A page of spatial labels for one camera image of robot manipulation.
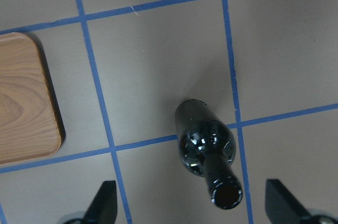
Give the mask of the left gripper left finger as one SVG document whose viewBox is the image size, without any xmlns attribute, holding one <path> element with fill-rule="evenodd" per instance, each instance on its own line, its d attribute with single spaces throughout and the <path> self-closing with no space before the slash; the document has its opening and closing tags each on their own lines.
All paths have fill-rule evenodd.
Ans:
<svg viewBox="0 0 338 224">
<path fill-rule="evenodd" d="M 113 224 L 118 212 L 116 181 L 104 181 L 83 216 L 83 223 Z"/>
</svg>

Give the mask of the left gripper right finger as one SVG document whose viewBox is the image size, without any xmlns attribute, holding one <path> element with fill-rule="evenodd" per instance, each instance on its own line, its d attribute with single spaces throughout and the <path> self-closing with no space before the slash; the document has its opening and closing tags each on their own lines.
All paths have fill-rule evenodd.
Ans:
<svg viewBox="0 0 338 224">
<path fill-rule="evenodd" d="M 312 215 L 279 179 L 267 179 L 265 186 L 265 212 L 270 223 L 312 222 Z"/>
</svg>

